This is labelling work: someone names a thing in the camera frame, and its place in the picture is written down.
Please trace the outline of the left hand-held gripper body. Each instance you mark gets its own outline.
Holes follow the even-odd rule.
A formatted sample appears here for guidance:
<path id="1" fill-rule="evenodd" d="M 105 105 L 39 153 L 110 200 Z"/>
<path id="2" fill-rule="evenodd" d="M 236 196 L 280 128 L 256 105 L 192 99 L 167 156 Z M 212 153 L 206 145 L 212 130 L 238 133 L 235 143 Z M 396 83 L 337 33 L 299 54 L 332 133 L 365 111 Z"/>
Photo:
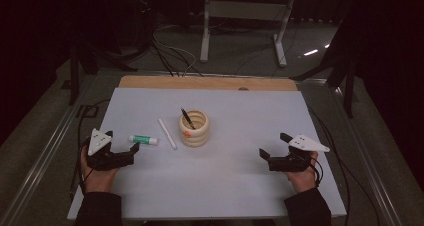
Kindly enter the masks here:
<path id="1" fill-rule="evenodd" d="M 93 129 L 89 138 L 87 151 L 87 164 L 97 171 L 109 171 L 125 167 L 134 163 L 134 156 L 130 150 L 114 153 L 111 151 L 112 138 L 108 138 L 103 132 Z"/>

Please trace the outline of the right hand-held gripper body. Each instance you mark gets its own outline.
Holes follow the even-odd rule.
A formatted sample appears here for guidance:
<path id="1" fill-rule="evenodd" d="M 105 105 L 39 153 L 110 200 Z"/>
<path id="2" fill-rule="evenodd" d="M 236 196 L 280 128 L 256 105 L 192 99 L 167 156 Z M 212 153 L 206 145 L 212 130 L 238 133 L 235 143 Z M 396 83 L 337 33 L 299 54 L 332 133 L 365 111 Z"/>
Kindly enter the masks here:
<path id="1" fill-rule="evenodd" d="M 303 134 L 292 137 L 292 140 L 287 144 L 289 150 L 287 156 L 269 158 L 270 171 L 302 172 L 309 167 L 312 151 L 330 151 L 329 147 Z"/>

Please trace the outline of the green label glue stick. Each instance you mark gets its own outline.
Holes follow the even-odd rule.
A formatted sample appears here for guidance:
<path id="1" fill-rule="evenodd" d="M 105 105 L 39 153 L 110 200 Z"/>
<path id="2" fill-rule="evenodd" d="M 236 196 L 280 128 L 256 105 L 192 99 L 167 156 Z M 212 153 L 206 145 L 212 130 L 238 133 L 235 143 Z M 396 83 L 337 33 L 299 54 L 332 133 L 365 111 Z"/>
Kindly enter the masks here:
<path id="1" fill-rule="evenodd" d="M 130 142 L 140 143 L 145 145 L 157 145 L 159 142 L 158 138 L 149 137 L 149 136 L 141 136 L 141 135 L 130 135 L 128 139 Z"/>

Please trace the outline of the white pen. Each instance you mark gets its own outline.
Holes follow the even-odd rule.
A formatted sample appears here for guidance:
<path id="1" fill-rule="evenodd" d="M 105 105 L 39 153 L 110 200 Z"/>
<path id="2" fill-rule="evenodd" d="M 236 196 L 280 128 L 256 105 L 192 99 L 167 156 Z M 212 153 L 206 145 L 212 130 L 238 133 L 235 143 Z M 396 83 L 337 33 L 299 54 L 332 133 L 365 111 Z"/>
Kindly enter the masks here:
<path id="1" fill-rule="evenodd" d="M 168 128 L 166 127 L 164 121 L 161 118 L 159 118 L 158 123 L 159 123 L 160 127 L 162 128 L 162 130 L 163 130 L 167 140 L 169 141 L 171 147 L 173 148 L 173 150 L 177 150 L 177 145 L 176 145 L 175 141 L 173 140 L 171 134 L 169 133 Z"/>

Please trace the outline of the black pen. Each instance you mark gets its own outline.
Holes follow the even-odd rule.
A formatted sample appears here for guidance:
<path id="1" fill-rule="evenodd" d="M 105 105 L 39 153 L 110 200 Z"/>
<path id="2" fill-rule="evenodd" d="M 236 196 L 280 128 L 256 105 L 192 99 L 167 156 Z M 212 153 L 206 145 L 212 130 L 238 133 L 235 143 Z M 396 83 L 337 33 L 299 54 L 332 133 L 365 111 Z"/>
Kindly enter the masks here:
<path id="1" fill-rule="evenodd" d="M 191 129 L 195 130 L 196 128 L 194 127 L 194 124 L 193 124 L 191 118 L 189 117 L 189 115 L 187 114 L 187 112 L 185 111 L 184 108 L 181 108 L 181 112 L 182 112 L 184 118 L 186 119 L 186 121 L 188 122 L 189 126 L 191 127 Z"/>

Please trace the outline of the cream ringed pen holder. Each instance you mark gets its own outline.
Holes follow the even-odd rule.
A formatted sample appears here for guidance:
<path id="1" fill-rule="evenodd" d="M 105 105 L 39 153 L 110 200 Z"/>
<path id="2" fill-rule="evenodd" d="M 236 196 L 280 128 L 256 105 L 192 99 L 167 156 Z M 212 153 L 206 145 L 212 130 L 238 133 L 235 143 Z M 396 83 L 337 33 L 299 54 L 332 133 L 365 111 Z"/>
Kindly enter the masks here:
<path id="1" fill-rule="evenodd" d="M 200 147 L 209 140 L 210 120 L 208 115 L 201 110 L 187 111 L 193 127 L 190 126 L 184 115 L 178 121 L 179 138 L 188 147 Z"/>

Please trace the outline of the person's right hand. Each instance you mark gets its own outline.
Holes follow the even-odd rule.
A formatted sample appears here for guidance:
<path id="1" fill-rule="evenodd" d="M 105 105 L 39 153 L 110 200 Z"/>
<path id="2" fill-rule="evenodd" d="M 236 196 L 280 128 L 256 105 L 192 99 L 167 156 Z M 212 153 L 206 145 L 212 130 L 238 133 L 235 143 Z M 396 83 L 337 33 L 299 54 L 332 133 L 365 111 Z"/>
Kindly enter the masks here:
<path id="1" fill-rule="evenodd" d="M 318 153 L 312 151 L 310 153 L 309 167 L 302 172 L 285 172 L 288 180 L 291 182 L 296 193 L 302 193 L 316 187 L 315 164 Z"/>

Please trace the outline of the person's left hand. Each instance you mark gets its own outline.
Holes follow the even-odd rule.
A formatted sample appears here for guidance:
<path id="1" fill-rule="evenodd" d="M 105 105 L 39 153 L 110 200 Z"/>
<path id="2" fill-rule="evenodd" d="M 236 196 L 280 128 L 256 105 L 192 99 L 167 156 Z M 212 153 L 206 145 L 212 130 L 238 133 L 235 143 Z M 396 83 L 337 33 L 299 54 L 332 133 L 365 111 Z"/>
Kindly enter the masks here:
<path id="1" fill-rule="evenodd" d="M 113 182 L 118 172 L 117 169 L 109 171 L 96 171 L 87 164 L 87 147 L 83 146 L 80 155 L 81 175 L 84 184 L 84 191 L 107 192 L 112 190 Z"/>

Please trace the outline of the white table mat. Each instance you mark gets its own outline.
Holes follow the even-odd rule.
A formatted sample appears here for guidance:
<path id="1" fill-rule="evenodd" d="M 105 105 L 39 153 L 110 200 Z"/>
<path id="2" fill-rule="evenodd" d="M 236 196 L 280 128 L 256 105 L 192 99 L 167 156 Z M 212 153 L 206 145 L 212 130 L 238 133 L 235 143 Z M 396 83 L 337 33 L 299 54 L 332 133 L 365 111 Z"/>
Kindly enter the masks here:
<path id="1" fill-rule="evenodd" d="M 181 108 L 208 115 L 210 135 L 204 145 L 181 142 Z M 317 136 L 299 91 L 117 88 L 100 129 L 113 131 L 115 152 L 130 148 L 130 135 L 159 139 L 155 146 L 141 147 L 114 181 L 122 214 L 130 220 L 283 217 L 283 201 L 293 188 L 284 174 L 269 171 L 259 149 L 284 156 L 288 146 L 281 133 Z"/>

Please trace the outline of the black tripod stand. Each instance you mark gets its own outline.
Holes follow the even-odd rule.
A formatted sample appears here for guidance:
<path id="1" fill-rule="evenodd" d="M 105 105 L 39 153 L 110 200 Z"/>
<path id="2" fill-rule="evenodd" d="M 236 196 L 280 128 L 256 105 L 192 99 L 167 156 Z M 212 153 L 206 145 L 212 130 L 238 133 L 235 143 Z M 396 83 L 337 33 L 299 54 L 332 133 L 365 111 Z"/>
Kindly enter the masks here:
<path id="1" fill-rule="evenodd" d="M 358 51 L 358 40 L 356 39 L 355 30 L 355 24 L 350 19 L 343 19 L 320 63 L 300 75 L 291 77 L 295 81 L 304 81 L 322 71 L 332 69 L 326 79 L 326 84 L 329 87 L 336 88 L 342 82 L 345 83 L 343 107 L 350 118 L 353 117 L 352 100 L 356 68 L 355 56 Z"/>
<path id="2" fill-rule="evenodd" d="M 101 51 L 100 49 L 96 48 L 95 46 L 87 43 L 87 42 L 71 42 L 70 43 L 70 49 L 69 49 L 69 62 L 70 62 L 70 80 L 67 84 L 68 88 L 70 89 L 70 101 L 69 105 L 72 106 L 75 104 L 76 100 L 79 97 L 80 94 L 80 73 L 79 68 L 82 67 L 87 74 L 96 74 L 98 71 L 98 67 L 95 65 L 92 66 L 84 66 L 82 64 L 82 61 L 84 59 L 87 59 L 92 54 L 99 56 L 101 59 L 106 60 L 107 62 L 111 63 L 115 68 L 121 69 L 123 71 L 127 72 L 135 72 L 135 68 L 131 68 L 118 59 L 113 58 L 112 56 L 109 56 L 106 52 Z"/>

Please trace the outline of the wooden table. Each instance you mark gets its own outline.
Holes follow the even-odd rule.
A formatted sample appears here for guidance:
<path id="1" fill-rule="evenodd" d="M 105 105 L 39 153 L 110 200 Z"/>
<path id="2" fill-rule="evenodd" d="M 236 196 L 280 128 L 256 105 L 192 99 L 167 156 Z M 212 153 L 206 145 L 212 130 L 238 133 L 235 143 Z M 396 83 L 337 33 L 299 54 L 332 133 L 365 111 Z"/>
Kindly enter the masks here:
<path id="1" fill-rule="evenodd" d="M 124 76 L 119 88 L 297 91 L 290 79 L 233 77 Z"/>

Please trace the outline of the grey metal stand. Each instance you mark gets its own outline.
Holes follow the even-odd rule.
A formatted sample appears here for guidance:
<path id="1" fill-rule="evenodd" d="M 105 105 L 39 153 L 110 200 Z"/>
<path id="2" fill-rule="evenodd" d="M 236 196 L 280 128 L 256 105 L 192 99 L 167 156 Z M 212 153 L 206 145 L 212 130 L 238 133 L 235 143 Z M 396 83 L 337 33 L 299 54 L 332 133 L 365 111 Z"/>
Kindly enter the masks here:
<path id="1" fill-rule="evenodd" d="M 209 58 L 211 17 L 224 19 L 249 19 L 264 21 L 280 21 L 281 28 L 273 35 L 273 44 L 277 56 L 278 65 L 282 68 L 287 66 L 286 53 L 282 40 L 289 22 L 295 0 L 287 0 L 284 4 L 237 2 L 222 0 L 204 0 L 204 24 L 201 42 L 200 61 L 206 63 Z"/>

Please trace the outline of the aluminium floor rail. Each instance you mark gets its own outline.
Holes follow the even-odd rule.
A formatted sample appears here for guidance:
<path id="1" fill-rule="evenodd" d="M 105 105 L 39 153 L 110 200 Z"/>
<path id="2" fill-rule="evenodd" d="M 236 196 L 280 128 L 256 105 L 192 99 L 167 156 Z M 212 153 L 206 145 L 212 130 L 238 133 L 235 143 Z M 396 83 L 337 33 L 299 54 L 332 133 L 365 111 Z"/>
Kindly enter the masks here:
<path id="1" fill-rule="evenodd" d="M 395 210 L 392 200 L 389 197 L 388 191 L 378 174 L 377 168 L 374 165 L 371 155 L 367 150 L 365 141 L 361 138 L 358 131 L 358 127 L 352 118 L 347 116 L 343 107 L 344 94 L 340 88 L 330 89 L 330 92 L 342 113 L 342 118 L 348 127 L 348 132 L 353 137 L 352 141 L 356 147 L 359 159 L 362 164 L 362 168 L 367 175 L 370 187 L 373 191 L 376 201 L 378 202 L 379 208 L 384 216 L 385 222 L 388 226 L 403 226 L 400 217 Z"/>
<path id="2" fill-rule="evenodd" d="M 80 91 L 74 101 L 74 104 L 68 106 L 55 130 L 51 134 L 48 143 L 44 146 L 41 154 L 24 178 L 13 201 L 9 204 L 7 210 L 0 218 L 0 226 L 16 226 L 28 202 L 32 198 L 39 182 L 43 178 L 51 160 L 67 133 L 78 107 L 81 104 L 81 98 L 86 95 L 93 85 L 94 76 L 88 76 L 80 85 Z"/>

